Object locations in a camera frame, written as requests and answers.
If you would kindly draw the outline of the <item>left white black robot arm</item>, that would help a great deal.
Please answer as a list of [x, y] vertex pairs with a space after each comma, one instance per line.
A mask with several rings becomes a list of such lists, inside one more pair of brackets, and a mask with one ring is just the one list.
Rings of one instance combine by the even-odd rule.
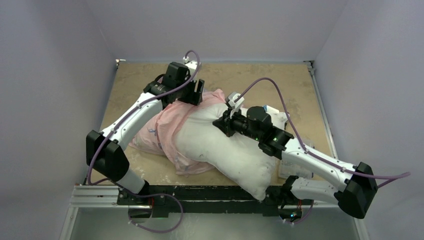
[[129, 191], [129, 197], [138, 205], [149, 199], [149, 183], [130, 168], [125, 149], [141, 128], [164, 108], [176, 100], [191, 105], [202, 101], [203, 80], [196, 80], [200, 69], [197, 60], [184, 60], [184, 63], [171, 62], [164, 74], [143, 89], [136, 102], [114, 123], [101, 131], [90, 131], [85, 140], [86, 181], [91, 180], [96, 170], [120, 188]]

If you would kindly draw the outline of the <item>white pillow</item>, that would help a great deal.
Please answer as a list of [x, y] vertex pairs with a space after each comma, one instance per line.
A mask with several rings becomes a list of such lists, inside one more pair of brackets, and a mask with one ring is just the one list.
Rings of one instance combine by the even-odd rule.
[[277, 159], [263, 153], [257, 141], [239, 133], [227, 137], [215, 127], [213, 121], [226, 109], [224, 103], [218, 103], [190, 113], [174, 135], [176, 150], [189, 160], [212, 165], [256, 200], [263, 201]]

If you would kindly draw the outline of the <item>pink purple printed pillowcase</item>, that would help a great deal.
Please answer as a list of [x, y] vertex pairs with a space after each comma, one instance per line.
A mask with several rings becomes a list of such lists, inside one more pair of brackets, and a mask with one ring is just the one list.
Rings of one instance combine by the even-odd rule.
[[213, 165], [189, 159], [179, 153], [175, 135], [181, 130], [190, 114], [224, 102], [225, 94], [221, 89], [203, 92], [200, 105], [177, 100], [151, 118], [128, 145], [143, 152], [166, 156], [174, 164], [177, 175], [196, 175], [212, 170], [215, 168]]

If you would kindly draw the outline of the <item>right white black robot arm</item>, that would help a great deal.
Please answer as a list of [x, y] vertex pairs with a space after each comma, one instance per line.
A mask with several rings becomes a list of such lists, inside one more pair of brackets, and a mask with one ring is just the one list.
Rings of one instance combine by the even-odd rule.
[[287, 115], [270, 106], [253, 106], [232, 112], [229, 108], [213, 125], [227, 137], [235, 133], [257, 141], [268, 156], [299, 165], [324, 179], [323, 182], [291, 175], [280, 196], [288, 204], [317, 200], [336, 204], [357, 219], [364, 219], [378, 191], [372, 167], [330, 157], [300, 142], [286, 131]]

